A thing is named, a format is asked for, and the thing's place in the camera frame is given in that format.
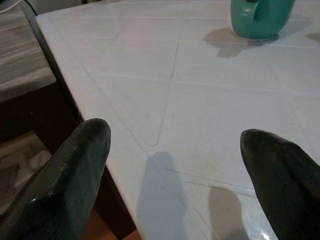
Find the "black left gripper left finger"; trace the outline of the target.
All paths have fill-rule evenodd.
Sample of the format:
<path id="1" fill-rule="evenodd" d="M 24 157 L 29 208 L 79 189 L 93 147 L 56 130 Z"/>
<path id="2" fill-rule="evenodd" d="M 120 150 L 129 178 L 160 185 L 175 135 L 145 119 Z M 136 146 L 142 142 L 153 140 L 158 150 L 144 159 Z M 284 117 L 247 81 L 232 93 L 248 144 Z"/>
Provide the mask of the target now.
<path id="1" fill-rule="evenodd" d="M 111 147 L 100 118 L 81 123 L 24 185 L 0 221 L 3 240 L 81 240 Z"/>

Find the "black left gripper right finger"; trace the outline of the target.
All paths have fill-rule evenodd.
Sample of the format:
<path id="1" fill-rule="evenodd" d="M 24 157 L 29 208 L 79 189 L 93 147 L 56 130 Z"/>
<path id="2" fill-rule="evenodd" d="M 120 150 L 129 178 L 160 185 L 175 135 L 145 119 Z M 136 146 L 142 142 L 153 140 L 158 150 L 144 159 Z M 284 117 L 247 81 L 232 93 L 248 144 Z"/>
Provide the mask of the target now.
<path id="1" fill-rule="evenodd" d="M 320 238 L 320 166 L 274 133 L 247 129 L 240 152 L 255 194 L 280 240 Z"/>

